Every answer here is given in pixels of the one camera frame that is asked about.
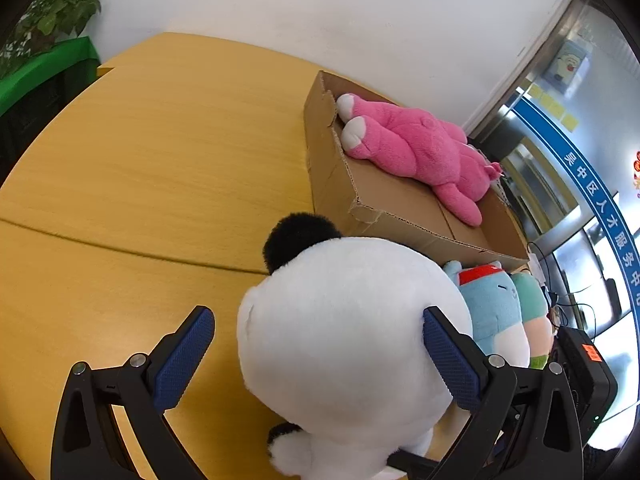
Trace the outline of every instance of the panda plush toy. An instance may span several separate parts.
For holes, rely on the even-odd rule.
[[[271,463],[303,480],[391,480],[398,449],[423,456],[452,397],[422,339],[440,308],[472,335],[465,300],[428,259],[380,238],[343,237],[292,214],[264,246],[270,275],[238,313],[246,387],[287,422],[268,435]]]

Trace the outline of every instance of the metal screw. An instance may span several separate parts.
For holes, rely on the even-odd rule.
[[[138,368],[146,363],[146,356],[144,354],[134,354],[129,359],[129,364],[134,368]]]
[[[549,363],[549,371],[555,375],[560,375],[562,373],[562,365],[553,361]]]
[[[80,375],[85,370],[86,370],[86,363],[84,361],[80,361],[79,363],[76,363],[71,367],[71,373],[73,375]]]
[[[495,368],[502,368],[504,366],[504,359],[498,354],[491,354],[489,356],[489,364]]]

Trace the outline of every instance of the yellow wooden table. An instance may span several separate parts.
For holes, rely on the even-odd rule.
[[[73,363],[149,352],[196,304],[216,337],[167,419],[209,478],[278,478],[265,438],[279,419],[242,384],[236,312],[270,229],[312,210],[302,110],[318,68],[161,34],[105,63],[0,188],[0,428],[36,480]],[[455,431],[436,432],[432,458]]]
[[[303,105],[313,63],[160,34],[38,136],[0,188],[0,219],[178,262],[265,272],[260,248],[312,210]]]

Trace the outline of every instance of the orange sticker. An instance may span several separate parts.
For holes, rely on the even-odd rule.
[[[596,361],[597,363],[602,362],[602,357],[600,357],[600,354],[598,354],[595,346],[582,345],[582,348],[584,348],[584,351],[587,352],[589,359],[591,359],[592,361]]]

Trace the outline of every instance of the cardboard box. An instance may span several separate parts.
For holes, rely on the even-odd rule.
[[[305,103],[307,165],[316,213],[345,235],[387,238],[441,265],[449,260],[464,266],[499,260],[513,271],[528,261],[524,237],[492,189],[478,203],[482,226],[472,228],[450,213],[426,184],[344,155],[343,123],[335,100],[347,92],[391,102],[347,79],[318,73]]]

